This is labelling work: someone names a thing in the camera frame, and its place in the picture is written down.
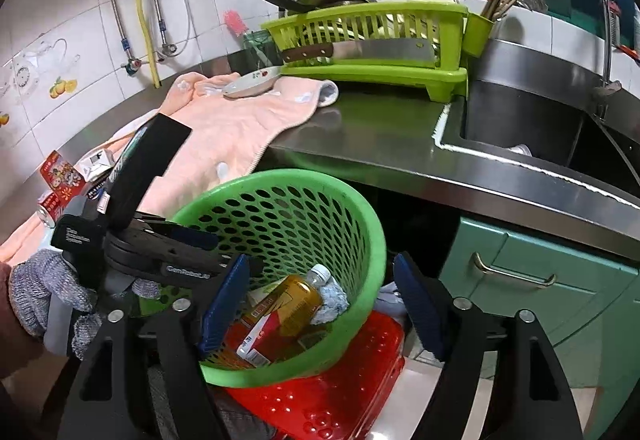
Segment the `left forearm maroon sleeve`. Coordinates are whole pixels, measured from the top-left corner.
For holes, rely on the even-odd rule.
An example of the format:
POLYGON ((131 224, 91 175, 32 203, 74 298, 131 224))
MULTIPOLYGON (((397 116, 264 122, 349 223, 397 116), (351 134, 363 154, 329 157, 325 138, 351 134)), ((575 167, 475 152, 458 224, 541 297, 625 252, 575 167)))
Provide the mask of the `left forearm maroon sleeve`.
POLYGON ((40 340, 30 336, 10 304, 9 278, 11 268, 1 264, 0 273, 0 377, 5 379, 41 356, 40 340))

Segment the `left gloved hand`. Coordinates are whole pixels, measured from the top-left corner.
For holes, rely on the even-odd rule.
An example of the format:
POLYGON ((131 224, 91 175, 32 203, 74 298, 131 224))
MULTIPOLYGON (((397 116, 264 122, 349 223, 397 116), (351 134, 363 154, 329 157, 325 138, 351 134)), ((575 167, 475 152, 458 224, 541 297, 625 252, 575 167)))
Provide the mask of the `left gloved hand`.
POLYGON ((49 329, 52 297, 80 312, 73 326, 70 348, 82 360, 103 323, 103 316, 96 310, 96 292, 81 286, 70 264, 52 249, 41 249, 12 267, 8 278, 9 305, 29 338, 42 339, 49 329))

